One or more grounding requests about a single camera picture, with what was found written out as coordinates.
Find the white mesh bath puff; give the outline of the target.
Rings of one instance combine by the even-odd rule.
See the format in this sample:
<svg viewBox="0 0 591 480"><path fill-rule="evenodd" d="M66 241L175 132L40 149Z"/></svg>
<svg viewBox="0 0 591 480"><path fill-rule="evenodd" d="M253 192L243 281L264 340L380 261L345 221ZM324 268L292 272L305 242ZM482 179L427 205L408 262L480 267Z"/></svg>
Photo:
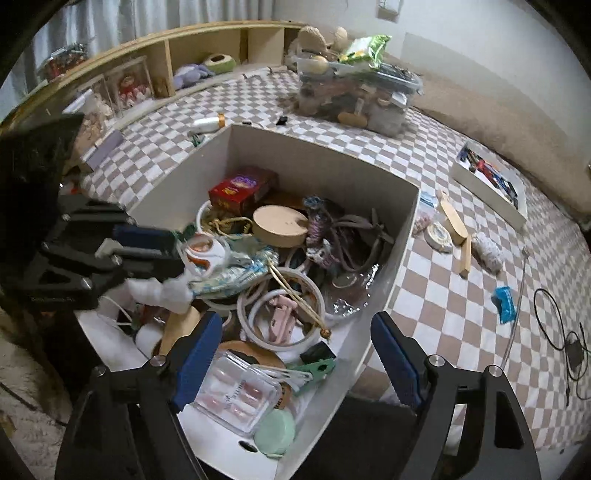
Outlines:
<svg viewBox="0 0 591 480"><path fill-rule="evenodd" d="M498 274L503 267L503 252L484 232L472 235L472 246L480 263L491 273Z"/></svg>

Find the plastic film roll orange end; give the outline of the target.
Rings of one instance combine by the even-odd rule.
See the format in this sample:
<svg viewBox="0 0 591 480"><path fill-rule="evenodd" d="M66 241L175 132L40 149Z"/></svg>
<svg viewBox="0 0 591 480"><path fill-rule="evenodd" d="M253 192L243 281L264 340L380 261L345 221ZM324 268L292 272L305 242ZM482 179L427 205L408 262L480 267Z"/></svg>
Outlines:
<svg viewBox="0 0 591 480"><path fill-rule="evenodd" d="M191 125L191 131L197 134L209 134L224 128L226 124L224 114L216 114L209 117L198 118Z"/></svg>

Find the clear nail box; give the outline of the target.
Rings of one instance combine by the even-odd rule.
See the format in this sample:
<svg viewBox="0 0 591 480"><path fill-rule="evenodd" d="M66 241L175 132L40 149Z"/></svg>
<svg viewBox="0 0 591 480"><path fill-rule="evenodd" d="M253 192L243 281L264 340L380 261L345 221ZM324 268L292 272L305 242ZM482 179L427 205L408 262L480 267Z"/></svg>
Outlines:
<svg viewBox="0 0 591 480"><path fill-rule="evenodd" d="M192 405L224 428L248 438L280 397L280 383L222 350L214 355Z"/></svg>

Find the orange white scissors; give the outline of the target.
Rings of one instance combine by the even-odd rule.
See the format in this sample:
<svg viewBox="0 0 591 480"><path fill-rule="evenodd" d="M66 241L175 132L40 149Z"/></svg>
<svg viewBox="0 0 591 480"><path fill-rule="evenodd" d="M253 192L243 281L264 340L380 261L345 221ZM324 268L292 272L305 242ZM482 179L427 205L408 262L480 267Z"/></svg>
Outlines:
<svg viewBox="0 0 591 480"><path fill-rule="evenodd" d="M209 234L197 233L179 247L186 269L197 280L204 280L228 265L229 247Z"/></svg>

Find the mint round case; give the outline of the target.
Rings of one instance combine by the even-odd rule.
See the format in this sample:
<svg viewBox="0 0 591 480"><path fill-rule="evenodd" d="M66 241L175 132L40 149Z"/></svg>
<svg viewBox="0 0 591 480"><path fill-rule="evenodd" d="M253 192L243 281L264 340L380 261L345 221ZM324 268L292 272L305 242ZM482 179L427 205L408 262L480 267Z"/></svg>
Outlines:
<svg viewBox="0 0 591 480"><path fill-rule="evenodd" d="M289 410L273 409L259 423L253 442L270 458L280 458L296 437L296 421Z"/></svg>

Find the wooden headboard shelf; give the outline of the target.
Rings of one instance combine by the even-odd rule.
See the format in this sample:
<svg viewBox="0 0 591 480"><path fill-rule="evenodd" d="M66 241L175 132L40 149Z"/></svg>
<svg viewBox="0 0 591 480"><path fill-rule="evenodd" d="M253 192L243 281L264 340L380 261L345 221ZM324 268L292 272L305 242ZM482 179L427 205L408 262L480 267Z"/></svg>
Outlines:
<svg viewBox="0 0 591 480"><path fill-rule="evenodd" d="M100 53L29 94L1 123L1 131L17 128L58 93L143 57L151 79L161 79L165 98L175 94L173 70L208 55L224 53L239 64L276 66L304 27L301 22L252 20L199 23L140 37Z"/></svg>

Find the doll in display case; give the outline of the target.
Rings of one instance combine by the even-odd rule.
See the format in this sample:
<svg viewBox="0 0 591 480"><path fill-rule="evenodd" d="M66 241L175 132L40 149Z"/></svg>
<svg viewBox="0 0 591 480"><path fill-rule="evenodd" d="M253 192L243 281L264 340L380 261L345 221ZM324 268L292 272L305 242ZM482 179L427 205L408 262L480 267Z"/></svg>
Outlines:
<svg viewBox="0 0 591 480"><path fill-rule="evenodd" d="M117 116L153 98L145 56L112 68L105 74L105 80Z"/></svg>

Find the white tape measure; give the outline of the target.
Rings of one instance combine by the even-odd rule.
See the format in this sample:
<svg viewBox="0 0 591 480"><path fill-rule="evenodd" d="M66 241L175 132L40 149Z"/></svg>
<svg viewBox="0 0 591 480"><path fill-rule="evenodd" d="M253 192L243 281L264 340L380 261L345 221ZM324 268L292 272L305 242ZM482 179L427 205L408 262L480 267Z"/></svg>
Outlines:
<svg viewBox="0 0 591 480"><path fill-rule="evenodd" d="M436 251L451 254L454 249L452 237L439 222L433 222L424 230L426 242Z"/></svg>

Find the wooden brush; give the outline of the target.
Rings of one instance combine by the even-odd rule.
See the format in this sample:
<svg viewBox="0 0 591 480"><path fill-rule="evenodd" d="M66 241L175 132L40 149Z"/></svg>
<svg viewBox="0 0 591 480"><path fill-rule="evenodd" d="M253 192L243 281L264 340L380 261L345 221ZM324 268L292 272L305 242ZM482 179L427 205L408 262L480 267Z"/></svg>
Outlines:
<svg viewBox="0 0 591 480"><path fill-rule="evenodd" d="M450 233L452 241L456 246L463 245L468 239L468 230L464 221L452 205L445 191L438 190L436 195L439 201L439 209L445 217L444 227Z"/></svg>

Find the white embroidery hoop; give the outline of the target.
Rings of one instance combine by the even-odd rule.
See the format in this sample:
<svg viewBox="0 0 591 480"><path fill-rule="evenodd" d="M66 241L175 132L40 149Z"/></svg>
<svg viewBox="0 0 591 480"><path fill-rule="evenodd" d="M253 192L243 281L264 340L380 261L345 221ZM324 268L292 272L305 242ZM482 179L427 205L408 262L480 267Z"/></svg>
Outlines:
<svg viewBox="0 0 591 480"><path fill-rule="evenodd" d="M290 268L271 267L238 295L236 313L247 340L277 353L304 350L331 334L320 288Z"/></svg>

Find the round wooden box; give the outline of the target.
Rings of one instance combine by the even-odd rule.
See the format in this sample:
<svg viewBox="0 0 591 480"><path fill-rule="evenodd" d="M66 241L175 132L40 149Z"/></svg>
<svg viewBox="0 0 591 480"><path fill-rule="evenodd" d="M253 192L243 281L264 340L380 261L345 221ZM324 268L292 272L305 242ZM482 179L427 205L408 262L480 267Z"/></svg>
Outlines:
<svg viewBox="0 0 591 480"><path fill-rule="evenodd" d="M252 214L252 232L259 241L277 248L293 248L308 235L308 218L297 210L266 205Z"/></svg>

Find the green round plush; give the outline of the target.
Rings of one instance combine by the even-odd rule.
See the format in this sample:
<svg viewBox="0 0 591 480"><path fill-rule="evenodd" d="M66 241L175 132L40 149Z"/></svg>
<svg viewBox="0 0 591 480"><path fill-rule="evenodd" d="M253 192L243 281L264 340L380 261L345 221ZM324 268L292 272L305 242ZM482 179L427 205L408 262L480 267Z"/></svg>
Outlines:
<svg viewBox="0 0 591 480"><path fill-rule="evenodd" d="M209 55L204 62L204 67L214 73L214 75L220 75L232 72L235 70L236 61L235 58L228 54L217 53Z"/></svg>

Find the flat white tray box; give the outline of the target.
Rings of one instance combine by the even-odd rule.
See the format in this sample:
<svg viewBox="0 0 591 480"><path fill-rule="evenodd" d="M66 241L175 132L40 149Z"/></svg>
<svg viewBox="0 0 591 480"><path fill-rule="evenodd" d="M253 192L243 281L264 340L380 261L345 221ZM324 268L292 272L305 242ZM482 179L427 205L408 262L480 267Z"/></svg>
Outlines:
<svg viewBox="0 0 591 480"><path fill-rule="evenodd" d="M524 184L494 152L473 140L467 141L453 162L451 177L515 230L525 227L528 207Z"/></svg>

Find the beige duvet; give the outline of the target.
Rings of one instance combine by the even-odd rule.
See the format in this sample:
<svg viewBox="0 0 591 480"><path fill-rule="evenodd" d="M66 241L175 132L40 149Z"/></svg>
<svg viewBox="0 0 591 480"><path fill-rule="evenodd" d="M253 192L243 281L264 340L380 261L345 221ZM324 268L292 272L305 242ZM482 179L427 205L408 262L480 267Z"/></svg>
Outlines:
<svg viewBox="0 0 591 480"><path fill-rule="evenodd" d="M416 108L502 156L576 221L590 221L589 159L550 120L392 55L387 60L422 79Z"/></svg>

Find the green wet wipes pack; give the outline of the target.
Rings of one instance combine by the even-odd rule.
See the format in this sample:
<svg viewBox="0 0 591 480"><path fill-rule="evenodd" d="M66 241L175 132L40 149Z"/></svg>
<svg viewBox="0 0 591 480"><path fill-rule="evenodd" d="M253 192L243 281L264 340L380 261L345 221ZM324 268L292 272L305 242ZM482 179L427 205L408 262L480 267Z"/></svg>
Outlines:
<svg viewBox="0 0 591 480"><path fill-rule="evenodd" d="M391 39L392 37L386 34L356 38L339 55L339 63L360 66L366 70L378 70Z"/></svg>

